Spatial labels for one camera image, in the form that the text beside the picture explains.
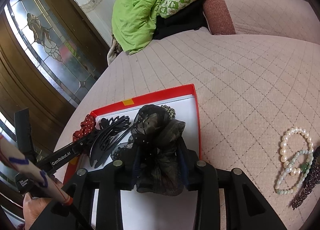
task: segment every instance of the pearl bracelet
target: pearl bracelet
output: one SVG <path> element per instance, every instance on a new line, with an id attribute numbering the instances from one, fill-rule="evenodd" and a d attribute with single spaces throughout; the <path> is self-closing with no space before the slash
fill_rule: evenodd
<path id="1" fill-rule="evenodd" d="M 295 156 L 292 158 L 292 160 L 288 161 L 288 156 L 287 156 L 287 145 L 288 145 L 288 140 L 291 137 L 291 135 L 298 133 L 301 134 L 302 136 L 304 136 L 304 138 L 307 140 L 307 142 L 309 143 L 309 150 L 307 149 L 302 149 L 300 151 L 298 151 Z M 304 181 L 304 179 L 306 178 L 306 176 L 309 173 L 309 169 L 311 167 L 312 161 L 313 161 L 313 143 L 312 143 L 312 138 L 309 136 L 309 132 L 306 131 L 306 129 L 302 129 L 302 128 L 290 128 L 290 130 L 288 130 L 285 135 L 282 137 L 282 142 L 280 144 L 280 155 L 281 156 L 281 162 L 284 163 L 284 172 L 282 172 L 282 174 L 280 175 L 276 186 L 275 186 L 275 190 L 276 193 L 279 195 L 282 194 L 292 194 L 294 191 L 298 190 L 301 185 L 302 182 Z M 308 158 L 306 160 L 306 164 L 302 164 L 301 167 L 299 168 L 295 168 L 294 164 L 297 161 L 298 157 L 300 155 L 308 155 Z M 280 190 L 279 186 L 281 184 L 281 182 L 284 180 L 284 178 L 286 177 L 287 174 L 291 174 L 292 176 L 294 175 L 299 175 L 301 174 L 300 180 L 299 182 L 291 189 L 288 190 Z"/>

